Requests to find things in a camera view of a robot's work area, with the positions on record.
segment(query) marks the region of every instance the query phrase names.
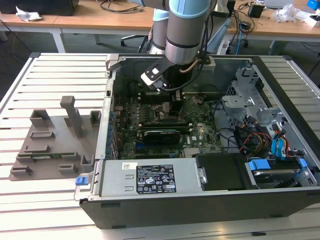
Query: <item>cable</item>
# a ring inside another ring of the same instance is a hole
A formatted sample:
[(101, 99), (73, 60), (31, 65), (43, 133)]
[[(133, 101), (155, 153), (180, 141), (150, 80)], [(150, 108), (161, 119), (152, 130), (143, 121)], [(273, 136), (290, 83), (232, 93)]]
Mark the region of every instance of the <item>cable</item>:
[(210, 32), (209, 40), (211, 39), (212, 34), (213, 34), (213, 32), (214, 32), (214, 17), (212, 16), (212, 14), (211, 14), (211, 13), (210, 13), (210, 19), (211, 19), (211, 23), (212, 23), (212, 25), (211, 25), (211, 32)]
[(233, 11), (235, 11), (235, 12), (237, 12), (237, 13), (242, 13), (243, 15), (245, 15), (246, 17), (248, 17), (248, 18), (252, 21), (252, 23), (253, 23), (252, 29), (251, 29), (251, 30), (248, 30), (247, 32), (242, 31), (244, 34), (251, 33), (251, 32), (255, 29), (255, 27), (256, 27), (255, 20), (253, 20), (252, 17), (250, 17), (248, 14), (246, 14), (246, 13), (243, 12), (243, 11), (239, 11), (239, 10), (233, 10)]
[(311, 45), (311, 44), (309, 44), (309, 43), (306, 43), (305, 41), (302, 41), (301, 43), (304, 43), (304, 44), (306, 44), (306, 45), (308, 45), (308, 46), (310, 46), (310, 47), (319, 47), (319, 46), (320, 46), (320, 44), (318, 44), (318, 45)]
[[(134, 6), (134, 7), (131, 7), (128, 9), (123, 9), (123, 10), (113, 10), (110, 8), (110, 5), (111, 5), (110, 0), (106, 0), (101, 3), (99, 3), (99, 0), (95, 0), (95, 1), (100, 5), (100, 8), (102, 8), (103, 10), (111, 12), (111, 13), (115, 13), (115, 14), (134, 14), (134, 13), (143, 12), (143, 10), (144, 10), (144, 8), (141, 6)], [(108, 7), (103, 6), (105, 3), (109, 3)]]
[[(229, 137), (226, 137), (225, 135), (221, 134), (219, 131), (217, 131), (220, 135), (220, 137), (226, 139), (227, 141), (229, 141), (230, 143), (233, 143), (234, 145), (238, 146), (238, 143), (236, 141), (231, 140)], [(253, 151), (251, 149), (249, 149), (248, 147), (246, 147), (245, 145), (241, 145), (241, 147), (245, 150), (247, 150), (248, 152), (252, 152), (252, 153), (256, 153), (256, 151)]]
[(309, 51), (311, 51), (311, 52), (313, 52), (313, 53), (315, 53), (315, 54), (318, 54), (318, 55), (320, 55), (320, 52), (319, 51), (314, 51), (314, 50), (312, 50), (312, 49), (310, 49), (310, 48), (308, 48), (305, 44), (304, 44), (304, 42), (303, 41), (301, 41), (300, 42), (306, 49), (308, 49)]
[(180, 69), (180, 73), (181, 74), (187, 74), (188, 72), (190, 72), (192, 69), (194, 69), (194, 67), (199, 63), (199, 59), (197, 58), (187, 69), (182, 70)]
[(320, 60), (313, 66), (313, 68), (311, 69), (310, 73), (308, 74), (308, 77), (311, 76), (311, 74), (314, 72), (314, 70), (316, 69), (316, 67), (320, 64)]
[(27, 47), (27, 45), (25, 45), (25, 43), (23, 41), (21, 41), (21, 39), (13, 32), (11, 31), (11, 29), (0, 19), (0, 22), (22, 43), (22, 45), (30, 52), (32, 53), (32, 51), (30, 50), (30, 48)]
[(204, 68), (204, 64), (201, 64), (200, 69), (197, 72), (196, 76), (194, 78), (191, 78), (189, 81), (185, 82), (181, 86), (178, 86), (178, 87), (175, 87), (175, 88), (164, 88), (163, 91), (165, 91), (165, 92), (175, 92), (175, 91), (178, 91), (180, 89), (185, 88), (186, 86), (191, 84), (194, 80), (196, 80), (199, 77), (199, 75), (201, 74), (203, 68)]
[(242, 37), (242, 27), (241, 27), (241, 25), (240, 25), (240, 39), (239, 39), (239, 42), (238, 42), (238, 47), (236, 48), (235, 55), (238, 55), (238, 53), (239, 53), (240, 43), (241, 43), (241, 37)]

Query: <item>metal workbench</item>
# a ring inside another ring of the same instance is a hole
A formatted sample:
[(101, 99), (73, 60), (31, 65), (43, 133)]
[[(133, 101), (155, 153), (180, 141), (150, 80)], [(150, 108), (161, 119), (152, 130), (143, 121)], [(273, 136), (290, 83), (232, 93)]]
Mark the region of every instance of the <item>metal workbench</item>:
[[(50, 116), (66, 115), (59, 104), (63, 95), (75, 97), (75, 107), (80, 114), (102, 108), (106, 56), (43, 53), (31, 57), (3, 98), (0, 104), (0, 239), (319, 238), (320, 204), (284, 218), (100, 230), (74, 201), (74, 179), (9, 181), (10, 169), (31, 126), (29, 116), (33, 109), (45, 108)], [(262, 60), (319, 137), (319, 89), (291, 60), (276, 56)], [(276, 105), (267, 89), (265, 93)], [(252, 232), (266, 236), (253, 236)]]

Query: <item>warning label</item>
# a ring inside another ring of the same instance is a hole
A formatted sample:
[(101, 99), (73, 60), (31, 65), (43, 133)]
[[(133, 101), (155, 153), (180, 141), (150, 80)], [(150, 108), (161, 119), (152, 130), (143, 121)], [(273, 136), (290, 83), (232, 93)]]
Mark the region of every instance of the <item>warning label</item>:
[(136, 166), (136, 192), (138, 194), (176, 193), (174, 166)]

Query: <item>desk leg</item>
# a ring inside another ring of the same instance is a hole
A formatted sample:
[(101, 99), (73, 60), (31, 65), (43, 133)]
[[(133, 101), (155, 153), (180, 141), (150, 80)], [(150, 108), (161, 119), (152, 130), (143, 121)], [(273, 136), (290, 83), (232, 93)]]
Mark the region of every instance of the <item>desk leg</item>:
[(268, 55), (282, 55), (288, 41), (272, 41)]
[(65, 44), (65, 38), (63, 33), (59, 28), (57, 28), (52, 32), (52, 35), (54, 38), (56, 48), (58, 49), (58, 52), (60, 54), (64, 54), (66, 52), (66, 47), (65, 47), (66, 44)]
[(94, 35), (94, 38), (95, 38), (95, 44), (100, 44), (101, 42), (100, 42), (100, 36), (99, 36), (99, 34), (95, 34)]
[(8, 41), (7, 35), (4, 31), (0, 31), (0, 41), (2, 42)]

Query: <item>white paper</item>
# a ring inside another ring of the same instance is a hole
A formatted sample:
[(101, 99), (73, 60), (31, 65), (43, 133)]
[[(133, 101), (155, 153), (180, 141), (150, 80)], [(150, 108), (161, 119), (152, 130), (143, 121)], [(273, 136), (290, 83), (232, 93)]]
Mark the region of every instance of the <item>white paper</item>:
[(15, 8), (16, 8), (15, 15), (17, 15), (21, 20), (23, 20), (25, 22), (42, 19), (42, 17), (39, 15), (38, 12), (22, 11), (17, 6)]
[(304, 21), (306, 18), (308, 18), (309, 16), (311, 16), (312, 13), (306, 12), (306, 11), (299, 11), (294, 18), (295, 19), (299, 19), (301, 21)]

